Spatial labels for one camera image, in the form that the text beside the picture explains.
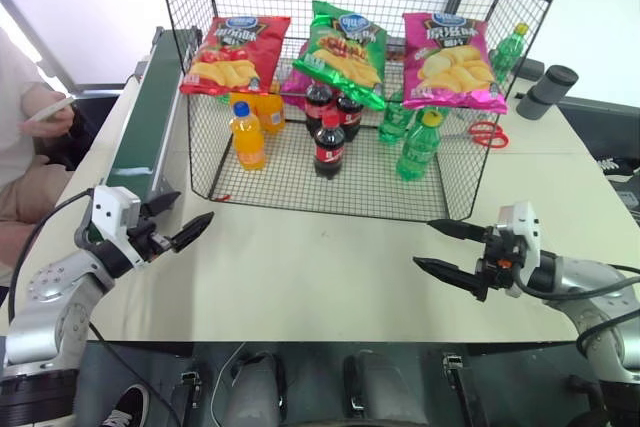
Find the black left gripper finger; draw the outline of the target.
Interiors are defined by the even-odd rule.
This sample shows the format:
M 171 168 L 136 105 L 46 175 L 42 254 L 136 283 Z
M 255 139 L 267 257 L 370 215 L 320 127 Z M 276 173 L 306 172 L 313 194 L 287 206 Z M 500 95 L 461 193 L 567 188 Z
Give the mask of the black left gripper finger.
M 141 216 L 143 218 L 154 218 L 165 211 L 171 210 L 174 203 L 180 196 L 180 191 L 171 191 L 160 194 L 147 202 L 142 203 Z
M 207 212 L 194 217 L 186 223 L 182 229 L 170 239 L 173 252 L 181 252 L 195 242 L 211 224 L 215 213 Z

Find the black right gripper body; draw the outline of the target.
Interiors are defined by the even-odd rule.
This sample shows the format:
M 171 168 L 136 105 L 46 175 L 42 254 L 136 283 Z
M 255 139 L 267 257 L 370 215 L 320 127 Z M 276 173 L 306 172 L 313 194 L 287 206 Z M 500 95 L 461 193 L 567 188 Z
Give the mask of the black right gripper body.
M 476 262 L 474 274 L 478 285 L 474 291 L 516 287 L 514 267 L 524 266 L 524 242 L 491 226 L 475 226 L 474 240 L 484 245 L 483 255 Z

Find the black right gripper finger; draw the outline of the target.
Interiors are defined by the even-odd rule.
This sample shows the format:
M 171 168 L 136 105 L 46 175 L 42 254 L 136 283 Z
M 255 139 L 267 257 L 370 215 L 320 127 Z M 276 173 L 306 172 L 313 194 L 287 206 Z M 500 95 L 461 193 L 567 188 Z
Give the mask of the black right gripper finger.
M 458 266 L 440 259 L 414 257 L 413 262 L 441 282 L 469 292 L 480 302 L 486 300 L 488 284 L 481 276 L 462 271 Z
M 457 238 L 460 240 L 484 242 L 486 237 L 485 227 L 473 225 L 464 221 L 452 219 L 436 219 L 428 221 L 427 225 L 446 236 Z

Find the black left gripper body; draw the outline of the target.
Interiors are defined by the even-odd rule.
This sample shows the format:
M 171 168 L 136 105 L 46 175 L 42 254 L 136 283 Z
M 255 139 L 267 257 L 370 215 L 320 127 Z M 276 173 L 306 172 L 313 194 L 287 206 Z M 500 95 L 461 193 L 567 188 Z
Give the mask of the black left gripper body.
M 142 219 L 135 227 L 127 229 L 129 243 L 145 263 L 173 249 L 171 239 L 159 234 L 156 228 L 154 221 Z

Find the person's bare hand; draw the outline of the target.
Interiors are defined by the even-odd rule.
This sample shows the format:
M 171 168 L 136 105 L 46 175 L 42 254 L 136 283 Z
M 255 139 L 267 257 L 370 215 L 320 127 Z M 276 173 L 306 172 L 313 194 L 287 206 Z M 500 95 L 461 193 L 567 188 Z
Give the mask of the person's bare hand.
M 74 122 L 74 111 L 70 105 L 42 121 L 28 120 L 20 126 L 24 135 L 35 138 L 57 138 L 69 132 Z

